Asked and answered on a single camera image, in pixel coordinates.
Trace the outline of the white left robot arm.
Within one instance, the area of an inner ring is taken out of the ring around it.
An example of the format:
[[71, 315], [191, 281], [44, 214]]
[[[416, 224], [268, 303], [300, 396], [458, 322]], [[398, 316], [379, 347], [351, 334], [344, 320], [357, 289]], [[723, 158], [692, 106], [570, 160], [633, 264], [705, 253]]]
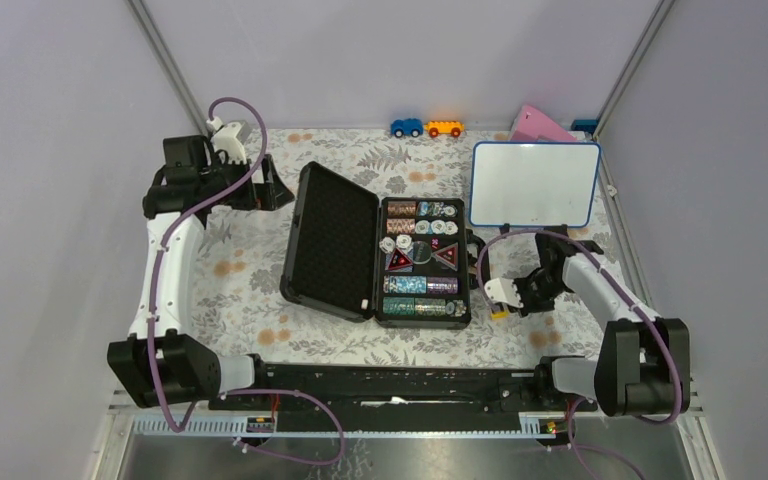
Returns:
[[269, 401], [255, 356], [220, 356], [190, 332], [194, 268], [211, 210], [274, 211], [294, 199], [270, 154], [238, 160], [238, 152], [201, 135], [163, 142], [165, 163], [142, 200], [148, 257], [137, 312], [127, 337], [107, 349], [108, 365], [140, 408], [229, 391], [248, 411]]

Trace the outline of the blue toy car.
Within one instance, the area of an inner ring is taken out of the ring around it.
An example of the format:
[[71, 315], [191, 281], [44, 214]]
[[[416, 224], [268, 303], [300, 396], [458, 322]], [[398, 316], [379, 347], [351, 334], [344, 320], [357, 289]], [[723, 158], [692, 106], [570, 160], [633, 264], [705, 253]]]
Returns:
[[395, 138], [419, 137], [424, 134], [424, 124], [418, 118], [397, 119], [390, 125], [390, 134]]

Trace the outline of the pink box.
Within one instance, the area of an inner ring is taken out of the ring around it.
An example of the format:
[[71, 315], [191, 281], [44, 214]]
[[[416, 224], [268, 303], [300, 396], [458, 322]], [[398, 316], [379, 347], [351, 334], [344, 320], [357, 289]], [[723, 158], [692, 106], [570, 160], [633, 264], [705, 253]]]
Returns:
[[577, 142], [568, 130], [538, 108], [524, 104], [508, 134], [510, 142]]

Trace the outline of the orange toy car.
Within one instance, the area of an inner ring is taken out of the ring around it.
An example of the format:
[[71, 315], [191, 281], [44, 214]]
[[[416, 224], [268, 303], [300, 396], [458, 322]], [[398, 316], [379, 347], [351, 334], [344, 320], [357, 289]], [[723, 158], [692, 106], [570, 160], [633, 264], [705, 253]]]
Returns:
[[444, 135], [458, 138], [465, 131], [465, 125], [459, 121], [429, 121], [424, 128], [432, 138]]

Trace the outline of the blue framed whiteboard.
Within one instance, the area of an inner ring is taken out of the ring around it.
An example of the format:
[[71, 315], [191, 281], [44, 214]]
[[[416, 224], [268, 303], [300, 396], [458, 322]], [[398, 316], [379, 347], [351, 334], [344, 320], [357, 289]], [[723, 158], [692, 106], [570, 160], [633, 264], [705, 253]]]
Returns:
[[593, 142], [478, 142], [469, 220], [478, 227], [584, 227], [601, 159], [601, 146]]

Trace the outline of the clear dealer button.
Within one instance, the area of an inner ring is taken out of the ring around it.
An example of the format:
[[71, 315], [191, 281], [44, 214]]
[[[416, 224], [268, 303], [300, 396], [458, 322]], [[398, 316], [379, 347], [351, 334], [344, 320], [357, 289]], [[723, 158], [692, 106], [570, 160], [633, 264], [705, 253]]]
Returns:
[[432, 247], [428, 242], [416, 241], [412, 245], [411, 255], [415, 265], [427, 264], [433, 255]]

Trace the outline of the blue block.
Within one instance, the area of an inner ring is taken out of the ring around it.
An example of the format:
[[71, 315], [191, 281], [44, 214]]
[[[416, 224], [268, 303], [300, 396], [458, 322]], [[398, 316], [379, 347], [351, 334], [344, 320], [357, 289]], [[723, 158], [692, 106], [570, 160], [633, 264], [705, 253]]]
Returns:
[[599, 126], [598, 119], [575, 119], [571, 123], [570, 129], [572, 131], [594, 134], [598, 126]]

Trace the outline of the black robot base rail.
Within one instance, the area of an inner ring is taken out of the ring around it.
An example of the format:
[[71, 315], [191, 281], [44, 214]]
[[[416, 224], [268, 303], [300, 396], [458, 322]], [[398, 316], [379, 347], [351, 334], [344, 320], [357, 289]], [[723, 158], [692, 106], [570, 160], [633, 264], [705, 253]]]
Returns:
[[245, 394], [215, 411], [274, 412], [278, 430], [347, 433], [513, 432], [523, 414], [563, 416], [572, 397], [534, 370], [303, 365], [257, 362]]

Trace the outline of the black poker chip case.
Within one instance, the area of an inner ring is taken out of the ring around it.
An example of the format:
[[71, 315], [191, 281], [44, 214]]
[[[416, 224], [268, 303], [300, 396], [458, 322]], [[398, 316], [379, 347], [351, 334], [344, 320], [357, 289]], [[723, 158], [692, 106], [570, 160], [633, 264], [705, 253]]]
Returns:
[[[433, 257], [411, 273], [387, 273], [396, 248], [416, 241], [432, 251], [459, 244], [459, 270]], [[285, 300], [386, 328], [463, 330], [472, 321], [471, 295], [484, 241], [468, 226], [465, 203], [454, 197], [384, 197], [311, 162], [299, 190], [280, 282]]]

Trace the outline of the red triangle all-in marker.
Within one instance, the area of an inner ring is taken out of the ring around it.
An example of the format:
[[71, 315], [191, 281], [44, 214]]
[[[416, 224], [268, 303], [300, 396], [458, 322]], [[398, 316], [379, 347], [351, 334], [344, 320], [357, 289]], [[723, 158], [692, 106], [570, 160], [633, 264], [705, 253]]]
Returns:
[[387, 273], [411, 273], [414, 268], [412, 253], [396, 248], [386, 255], [384, 266]]

